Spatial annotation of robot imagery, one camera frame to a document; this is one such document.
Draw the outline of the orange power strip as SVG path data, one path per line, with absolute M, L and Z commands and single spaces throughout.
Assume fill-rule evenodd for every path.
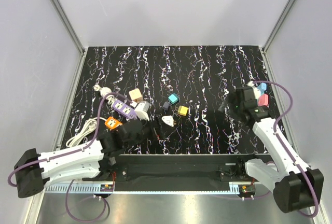
M 104 124 L 110 130 L 114 130 L 122 125 L 122 123 L 114 117 L 109 117 L 107 120 L 105 120 Z

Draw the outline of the yellow plug adapter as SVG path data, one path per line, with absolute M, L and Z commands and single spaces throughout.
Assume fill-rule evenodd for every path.
M 177 114 L 180 116 L 187 116 L 189 108 L 186 106 L 179 106 Z

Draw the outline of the dark purple plug adapter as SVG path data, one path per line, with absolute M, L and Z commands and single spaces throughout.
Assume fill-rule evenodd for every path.
M 162 109 L 165 110 L 165 111 L 168 111 L 169 108 L 170 108 L 170 103 L 169 102 L 164 102 L 163 106 L 162 106 Z

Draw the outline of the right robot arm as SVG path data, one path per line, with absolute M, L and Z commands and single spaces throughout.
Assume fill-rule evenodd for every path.
M 311 169 L 295 152 L 269 107 L 258 104 L 259 96 L 260 90 L 255 86 L 237 88 L 226 96 L 218 110 L 249 127 L 267 148 L 274 165 L 253 155 L 238 158 L 230 172 L 240 180 L 253 178 L 263 184 L 272 192 L 282 212 L 314 207 L 311 214 L 314 217 L 319 210 L 324 176 L 319 169 Z

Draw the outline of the light blue plug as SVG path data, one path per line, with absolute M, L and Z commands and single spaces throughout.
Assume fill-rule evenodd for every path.
M 258 85 L 257 88 L 260 90 L 260 92 L 261 92 L 262 94 L 264 94 L 264 93 L 266 92 L 266 90 L 267 90 L 267 84 L 264 83 L 264 82 L 262 82 L 262 83 L 260 83 L 260 84 Z

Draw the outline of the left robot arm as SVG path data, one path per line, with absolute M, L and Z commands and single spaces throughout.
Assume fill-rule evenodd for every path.
M 35 148 L 23 153 L 8 177 L 21 199 L 34 196 L 56 183 L 71 180 L 107 180 L 115 158 L 134 145 L 162 136 L 155 121 L 133 119 L 90 142 L 52 152 Z

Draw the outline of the pink plug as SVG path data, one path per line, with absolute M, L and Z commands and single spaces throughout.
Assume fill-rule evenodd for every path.
M 258 99 L 258 106 L 268 106 L 269 105 L 269 96 L 267 94 L 263 94 Z

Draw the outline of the teal plug adapter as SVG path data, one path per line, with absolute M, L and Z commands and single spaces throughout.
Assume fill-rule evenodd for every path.
M 171 104 L 176 104 L 179 101 L 179 97 L 177 96 L 177 94 L 173 93 L 168 97 L 168 101 Z

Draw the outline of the white cube socket adapter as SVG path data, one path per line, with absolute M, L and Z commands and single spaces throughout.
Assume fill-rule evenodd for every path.
M 176 121 L 174 120 L 173 116 L 162 116 L 161 120 L 163 121 L 163 123 L 165 123 L 166 125 L 170 126 L 170 127 L 174 127 L 176 125 Z

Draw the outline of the purple power strip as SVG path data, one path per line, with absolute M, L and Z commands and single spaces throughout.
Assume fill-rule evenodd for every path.
M 126 119 L 136 119 L 137 115 L 134 109 L 123 103 L 120 100 L 115 100 L 112 104 L 112 109 L 116 111 L 118 114 L 124 116 Z

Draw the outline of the white pink socket adapter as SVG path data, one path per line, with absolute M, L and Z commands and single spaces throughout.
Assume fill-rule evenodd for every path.
M 138 89 L 138 88 L 129 91 L 129 96 L 132 101 L 135 101 L 135 102 L 143 101 L 142 93 L 141 93 L 140 89 Z

